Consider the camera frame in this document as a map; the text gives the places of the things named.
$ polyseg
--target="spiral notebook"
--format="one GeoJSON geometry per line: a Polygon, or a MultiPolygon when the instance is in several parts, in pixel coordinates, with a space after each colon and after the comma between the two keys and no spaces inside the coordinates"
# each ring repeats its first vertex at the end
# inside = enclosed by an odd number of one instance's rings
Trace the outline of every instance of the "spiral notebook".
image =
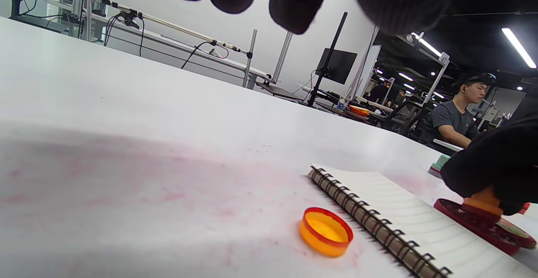
{"type": "Polygon", "coordinates": [[[312,165],[313,183],[413,276],[538,276],[380,173],[312,165]]]}

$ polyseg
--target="black cap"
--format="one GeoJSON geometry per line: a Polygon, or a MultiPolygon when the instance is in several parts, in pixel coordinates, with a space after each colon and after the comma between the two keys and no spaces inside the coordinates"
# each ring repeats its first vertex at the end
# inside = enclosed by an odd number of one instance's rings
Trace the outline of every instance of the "black cap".
{"type": "Polygon", "coordinates": [[[466,73],[459,77],[459,79],[454,83],[454,87],[459,90],[463,84],[469,82],[473,83],[484,83],[486,85],[493,85],[496,82],[497,77],[491,73],[466,73]]]}

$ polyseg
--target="white table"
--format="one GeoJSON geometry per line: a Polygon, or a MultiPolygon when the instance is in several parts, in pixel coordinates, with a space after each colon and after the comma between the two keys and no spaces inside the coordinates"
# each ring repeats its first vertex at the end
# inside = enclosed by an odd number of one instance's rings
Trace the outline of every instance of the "white table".
{"type": "Polygon", "coordinates": [[[381,110],[385,110],[387,112],[392,112],[393,111],[393,109],[391,109],[389,107],[383,106],[382,104],[378,104],[377,102],[371,102],[370,100],[367,100],[367,99],[365,99],[363,97],[360,97],[360,96],[357,96],[357,100],[359,102],[365,102],[366,104],[369,104],[370,106],[380,108],[381,110]]]}
{"type": "Polygon", "coordinates": [[[434,139],[434,143],[440,144],[441,146],[443,146],[445,148],[449,148],[450,150],[456,151],[456,152],[459,152],[459,151],[463,150],[463,148],[461,148],[461,147],[454,146],[453,144],[449,144],[447,142],[443,142],[442,140],[438,140],[438,139],[434,139]]]}
{"type": "Polygon", "coordinates": [[[358,231],[338,259],[308,249],[302,212],[334,207],[300,175],[378,171],[429,204],[461,201],[427,173],[440,154],[395,133],[5,18],[0,29],[3,277],[407,277],[358,231]]]}

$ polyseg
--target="office chair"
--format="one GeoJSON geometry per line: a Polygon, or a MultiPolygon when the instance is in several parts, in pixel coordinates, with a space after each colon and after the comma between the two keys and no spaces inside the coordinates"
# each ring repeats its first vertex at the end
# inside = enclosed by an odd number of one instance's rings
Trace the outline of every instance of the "office chair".
{"type": "Polygon", "coordinates": [[[415,142],[421,142],[419,138],[422,134],[422,130],[424,129],[424,123],[429,117],[430,113],[432,113],[433,107],[434,106],[432,104],[424,105],[424,108],[420,111],[419,115],[417,115],[414,121],[412,121],[400,134],[414,140],[415,142]],[[415,122],[417,125],[415,126],[415,129],[411,130],[415,122]]]}
{"type": "Polygon", "coordinates": [[[406,100],[381,121],[381,128],[398,133],[402,129],[404,132],[409,132],[421,109],[422,106],[417,102],[406,100]]]}

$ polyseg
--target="computer monitor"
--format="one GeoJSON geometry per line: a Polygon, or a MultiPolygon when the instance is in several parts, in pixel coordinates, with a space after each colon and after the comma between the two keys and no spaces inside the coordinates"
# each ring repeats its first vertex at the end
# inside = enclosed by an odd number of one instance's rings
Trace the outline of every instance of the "computer monitor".
{"type": "MultiPolygon", "coordinates": [[[[323,55],[321,56],[321,60],[319,60],[319,64],[317,64],[316,74],[319,75],[319,72],[325,64],[325,60],[327,59],[328,55],[329,49],[325,48],[325,51],[323,51],[323,55]]],[[[334,50],[329,60],[329,66],[325,77],[331,81],[345,84],[346,80],[348,79],[349,72],[351,71],[351,67],[353,66],[353,63],[355,63],[355,58],[357,58],[356,53],[334,50]]]]}

